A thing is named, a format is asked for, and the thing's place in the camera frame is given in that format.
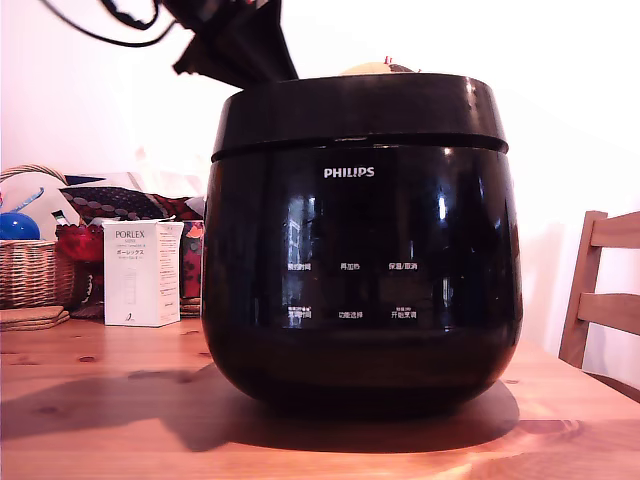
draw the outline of chair backrest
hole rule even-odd
[[[587,212],[584,217],[559,355],[577,368],[582,368],[589,323],[640,335],[640,295],[594,293],[603,247],[640,249],[640,212],[613,218]]]

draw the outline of wooden table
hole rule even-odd
[[[1,340],[7,480],[640,479],[640,405],[527,344],[455,415],[345,422],[237,391],[196,320]]]

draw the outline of black rice cooker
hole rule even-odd
[[[490,88],[424,73],[231,97],[206,211],[216,365],[277,407],[430,412],[489,388],[522,322]]]

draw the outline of rice cooker lid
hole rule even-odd
[[[457,75],[398,73],[292,80],[237,93],[225,102],[214,157],[405,135],[508,150],[488,85]]]

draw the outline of blue ball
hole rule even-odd
[[[0,213],[0,240],[40,240],[40,229],[23,213]]]

